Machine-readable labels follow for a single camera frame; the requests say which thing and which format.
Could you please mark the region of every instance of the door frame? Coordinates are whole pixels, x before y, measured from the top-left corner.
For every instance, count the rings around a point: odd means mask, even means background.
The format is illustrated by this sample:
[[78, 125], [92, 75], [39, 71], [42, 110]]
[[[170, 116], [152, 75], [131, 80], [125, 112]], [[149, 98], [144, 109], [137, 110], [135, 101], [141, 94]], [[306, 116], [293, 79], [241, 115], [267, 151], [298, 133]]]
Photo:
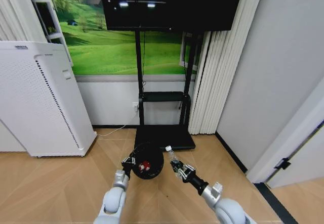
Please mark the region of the door frame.
[[247, 172], [252, 183], [262, 183], [281, 159], [289, 156], [324, 119], [324, 77], [288, 124]]

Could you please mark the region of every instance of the baseboard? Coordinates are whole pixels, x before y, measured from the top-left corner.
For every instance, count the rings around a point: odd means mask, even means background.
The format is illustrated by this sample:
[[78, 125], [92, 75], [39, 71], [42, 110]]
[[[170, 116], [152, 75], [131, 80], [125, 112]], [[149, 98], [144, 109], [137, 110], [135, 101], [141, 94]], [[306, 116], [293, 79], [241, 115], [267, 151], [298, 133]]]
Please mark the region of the baseboard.
[[287, 211], [287, 209], [280, 203], [275, 195], [269, 190], [264, 183], [254, 184], [255, 187], [262, 194], [263, 198], [269, 203], [274, 212], [279, 216], [283, 223], [298, 224], [293, 216]]
[[227, 150], [227, 152], [231, 155], [235, 163], [238, 165], [238, 167], [242, 170], [243, 173], [246, 173], [248, 169], [244, 166], [244, 164], [241, 162], [241, 160], [236, 156], [236, 154], [232, 151], [232, 149], [229, 147], [229, 145], [226, 144], [224, 139], [217, 133], [215, 132], [215, 136], [217, 139], [221, 142], [223, 147]]
[[[124, 125], [122, 124], [93, 124], [92, 127], [93, 128], [97, 128], [97, 129], [102, 129], [102, 128], [111, 128], [111, 129], [118, 129], [123, 127]], [[139, 125], [136, 124], [128, 124], [125, 125], [125, 129], [136, 129]]]

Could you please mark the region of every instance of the white air purifier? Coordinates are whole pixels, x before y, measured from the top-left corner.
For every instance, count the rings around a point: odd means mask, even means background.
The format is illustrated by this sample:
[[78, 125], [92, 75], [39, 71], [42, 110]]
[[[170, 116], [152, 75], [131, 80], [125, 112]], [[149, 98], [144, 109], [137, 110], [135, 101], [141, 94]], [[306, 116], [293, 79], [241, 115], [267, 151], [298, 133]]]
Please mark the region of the white air purifier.
[[84, 156], [96, 137], [64, 46], [0, 42], [0, 118], [31, 156]]

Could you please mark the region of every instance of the wall outlet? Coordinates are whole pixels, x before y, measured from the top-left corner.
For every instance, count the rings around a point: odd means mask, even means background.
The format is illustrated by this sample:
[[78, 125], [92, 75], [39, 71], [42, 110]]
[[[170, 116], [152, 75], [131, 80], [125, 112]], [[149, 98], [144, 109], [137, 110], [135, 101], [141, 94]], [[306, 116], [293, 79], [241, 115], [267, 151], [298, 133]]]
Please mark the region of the wall outlet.
[[133, 108], [135, 112], [138, 111], [138, 102], [133, 102]]

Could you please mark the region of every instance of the plastic bottle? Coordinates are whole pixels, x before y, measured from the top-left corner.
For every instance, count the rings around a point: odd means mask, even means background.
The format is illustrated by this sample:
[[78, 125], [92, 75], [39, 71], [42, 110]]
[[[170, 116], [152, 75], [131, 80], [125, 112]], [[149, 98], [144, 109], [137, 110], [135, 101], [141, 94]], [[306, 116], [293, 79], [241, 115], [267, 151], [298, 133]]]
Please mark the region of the plastic bottle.
[[175, 172], [176, 176], [180, 179], [182, 179], [181, 174], [178, 173], [178, 169], [175, 167], [178, 165], [179, 163], [179, 159], [177, 158], [176, 154], [174, 153], [174, 151], [172, 150], [171, 146], [167, 146], [166, 147], [166, 151], [169, 154], [169, 159], [170, 159], [170, 163], [172, 165], [173, 171]]
[[174, 163], [179, 162], [179, 160], [178, 160], [176, 154], [174, 153], [174, 151], [172, 150], [171, 146], [167, 146], [166, 151], [169, 153], [170, 162], [174, 162]]

